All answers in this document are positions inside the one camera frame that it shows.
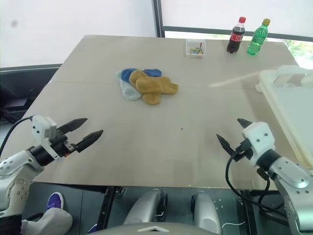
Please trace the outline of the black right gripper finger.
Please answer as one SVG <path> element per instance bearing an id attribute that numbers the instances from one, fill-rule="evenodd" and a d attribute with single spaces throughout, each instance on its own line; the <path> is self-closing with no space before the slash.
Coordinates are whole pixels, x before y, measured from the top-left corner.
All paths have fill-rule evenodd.
<path id="1" fill-rule="evenodd" d="M 222 148 L 225 150 L 225 152 L 228 153 L 230 156 L 232 156 L 235 151 L 231 148 L 229 142 L 227 140 L 225 140 L 219 134 L 217 134 L 216 136 L 217 136 L 218 141 L 220 142 Z"/>
<path id="2" fill-rule="evenodd" d="M 246 119 L 244 119 L 244 118 L 238 118 L 237 121 L 239 122 L 239 124 L 240 124 L 243 128 L 247 128 L 247 127 L 249 127 L 249 126 L 252 124 L 251 121 L 246 120 Z"/>

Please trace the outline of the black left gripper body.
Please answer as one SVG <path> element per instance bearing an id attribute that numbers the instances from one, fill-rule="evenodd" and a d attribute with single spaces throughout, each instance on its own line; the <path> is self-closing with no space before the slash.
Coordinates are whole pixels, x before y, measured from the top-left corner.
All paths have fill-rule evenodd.
<path id="1" fill-rule="evenodd" d="M 77 150 L 75 144 L 69 143 L 67 136 L 61 131 L 57 131 L 56 137 L 50 140 L 50 147 L 53 149 L 53 158 L 66 157 Z"/>

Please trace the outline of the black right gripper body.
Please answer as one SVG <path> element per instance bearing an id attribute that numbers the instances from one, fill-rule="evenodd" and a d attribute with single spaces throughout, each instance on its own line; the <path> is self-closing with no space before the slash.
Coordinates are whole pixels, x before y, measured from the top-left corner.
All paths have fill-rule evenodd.
<path id="1" fill-rule="evenodd" d="M 251 159 L 253 156 L 253 151 L 252 151 L 252 145 L 249 141 L 249 139 L 243 140 L 236 148 L 235 151 L 237 152 L 234 157 L 234 161 L 238 162 L 242 158 L 246 157 L 247 159 Z"/>

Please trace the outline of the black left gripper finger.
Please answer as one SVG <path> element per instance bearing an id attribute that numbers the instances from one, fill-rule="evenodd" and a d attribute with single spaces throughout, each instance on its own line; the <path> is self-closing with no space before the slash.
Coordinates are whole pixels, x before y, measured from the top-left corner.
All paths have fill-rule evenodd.
<path id="1" fill-rule="evenodd" d="M 87 118 L 76 118 L 66 124 L 57 128 L 58 131 L 66 134 L 68 132 L 72 132 L 82 126 L 88 119 Z"/>
<path id="2" fill-rule="evenodd" d="M 101 137 L 103 132 L 103 130 L 99 130 L 90 133 L 89 135 L 85 136 L 80 142 L 75 144 L 74 149 L 79 153 L 82 152 L 83 150 L 94 144 Z"/>

